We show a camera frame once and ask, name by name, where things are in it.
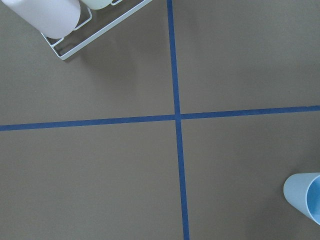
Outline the light blue plastic cup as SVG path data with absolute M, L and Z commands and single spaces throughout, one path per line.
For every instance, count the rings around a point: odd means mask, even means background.
M 320 224 L 320 173 L 297 173 L 286 179 L 283 194 L 287 202 Z

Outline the pale green cup on rack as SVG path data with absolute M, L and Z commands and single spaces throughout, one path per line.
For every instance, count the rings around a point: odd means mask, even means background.
M 113 0 L 81 0 L 81 2 L 92 10 L 100 10 L 110 5 Z

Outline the white cup on rack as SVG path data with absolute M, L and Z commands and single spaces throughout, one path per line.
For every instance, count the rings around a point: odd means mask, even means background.
M 70 34 L 81 15 L 78 0 L 4 0 L 3 3 L 51 39 Z

